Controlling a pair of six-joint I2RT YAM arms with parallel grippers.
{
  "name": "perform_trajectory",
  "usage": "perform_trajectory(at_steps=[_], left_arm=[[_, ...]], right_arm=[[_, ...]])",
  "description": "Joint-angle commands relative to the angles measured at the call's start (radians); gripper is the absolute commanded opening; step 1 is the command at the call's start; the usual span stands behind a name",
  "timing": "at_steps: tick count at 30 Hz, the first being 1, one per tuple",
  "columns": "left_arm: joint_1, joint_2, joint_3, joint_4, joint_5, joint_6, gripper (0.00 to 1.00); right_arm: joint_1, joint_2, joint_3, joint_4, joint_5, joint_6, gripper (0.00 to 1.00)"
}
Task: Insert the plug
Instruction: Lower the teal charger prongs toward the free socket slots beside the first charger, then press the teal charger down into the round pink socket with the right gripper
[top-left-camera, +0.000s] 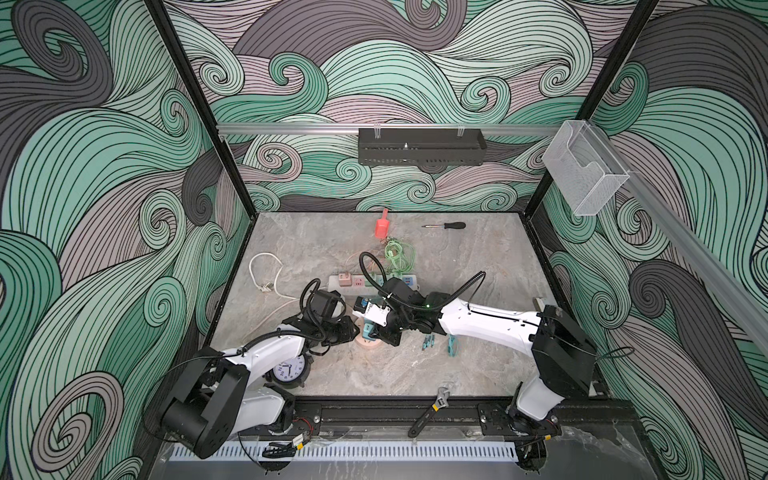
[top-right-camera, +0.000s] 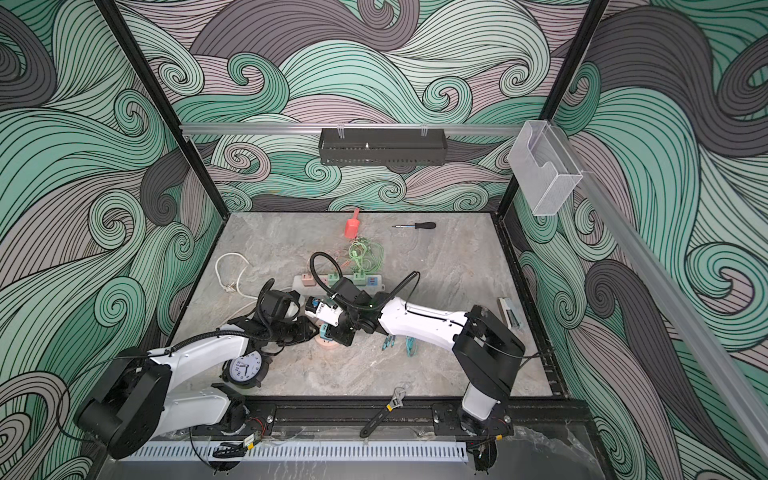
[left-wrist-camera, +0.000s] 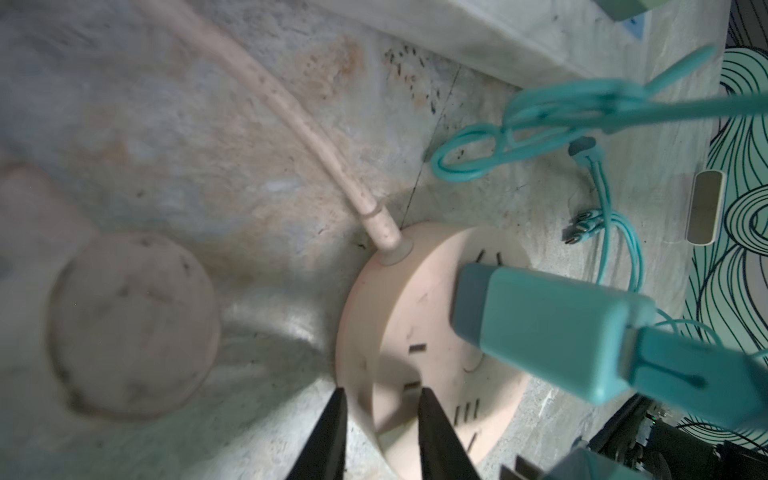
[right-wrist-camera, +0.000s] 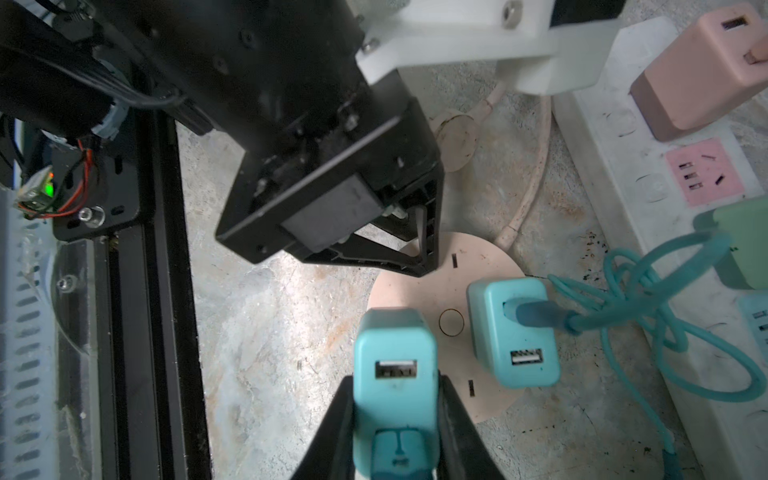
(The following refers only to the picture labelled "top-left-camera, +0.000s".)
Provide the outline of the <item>white multicolour power strip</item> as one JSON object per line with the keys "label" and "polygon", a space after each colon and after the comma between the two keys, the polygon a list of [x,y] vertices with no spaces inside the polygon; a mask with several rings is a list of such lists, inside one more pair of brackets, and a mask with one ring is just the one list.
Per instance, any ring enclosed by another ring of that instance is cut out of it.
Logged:
{"label": "white multicolour power strip", "polygon": [[[330,275],[327,282],[327,289],[329,291],[338,291],[343,296],[366,296],[377,295],[378,290],[366,279],[362,274],[353,275],[353,285],[351,287],[340,287],[337,280],[337,275]],[[416,275],[405,274],[400,278],[409,288],[418,291],[418,281]]]}

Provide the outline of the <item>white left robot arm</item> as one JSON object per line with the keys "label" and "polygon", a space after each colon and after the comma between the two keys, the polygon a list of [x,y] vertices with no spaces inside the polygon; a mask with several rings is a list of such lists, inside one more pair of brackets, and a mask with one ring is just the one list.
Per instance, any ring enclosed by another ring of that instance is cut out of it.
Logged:
{"label": "white left robot arm", "polygon": [[297,431],[291,445],[299,448],[314,425],[295,417],[292,391],[305,385],[314,357],[359,335],[345,310],[338,291],[311,280],[300,294],[298,313],[275,330],[224,351],[206,346],[171,367],[175,382],[157,407],[144,409],[142,427],[200,459],[257,429],[277,435]]}

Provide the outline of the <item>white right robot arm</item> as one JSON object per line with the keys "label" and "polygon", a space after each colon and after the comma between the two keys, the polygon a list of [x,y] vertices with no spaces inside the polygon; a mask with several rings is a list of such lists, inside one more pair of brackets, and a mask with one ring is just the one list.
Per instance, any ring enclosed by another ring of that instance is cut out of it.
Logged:
{"label": "white right robot arm", "polygon": [[480,271],[456,291],[423,295],[402,279],[389,278],[370,252],[359,256],[362,274],[377,297],[357,298],[354,314],[372,325],[366,334],[397,347],[402,332],[419,331],[471,337],[511,348],[532,358],[536,373],[513,396],[510,416],[530,428],[552,427],[550,412],[562,401],[590,396],[597,346],[565,310],[546,305],[540,311],[512,311],[465,301],[461,295],[479,286]]}

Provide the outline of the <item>round pink socket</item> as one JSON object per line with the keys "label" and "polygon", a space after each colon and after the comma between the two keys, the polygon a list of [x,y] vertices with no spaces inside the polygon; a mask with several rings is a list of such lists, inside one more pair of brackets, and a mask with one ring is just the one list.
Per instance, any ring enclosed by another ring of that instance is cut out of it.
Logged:
{"label": "round pink socket", "polygon": [[369,340],[362,335],[356,337],[354,343],[365,350],[373,350],[383,345],[383,342],[379,339]]}

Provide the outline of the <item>pink usb charger plug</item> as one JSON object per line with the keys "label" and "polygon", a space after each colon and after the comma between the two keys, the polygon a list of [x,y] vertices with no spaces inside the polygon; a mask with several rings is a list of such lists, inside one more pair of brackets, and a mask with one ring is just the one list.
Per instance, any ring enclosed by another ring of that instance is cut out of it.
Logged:
{"label": "pink usb charger plug", "polygon": [[351,287],[353,285],[353,275],[350,272],[340,272],[337,275],[338,284],[340,287]]}

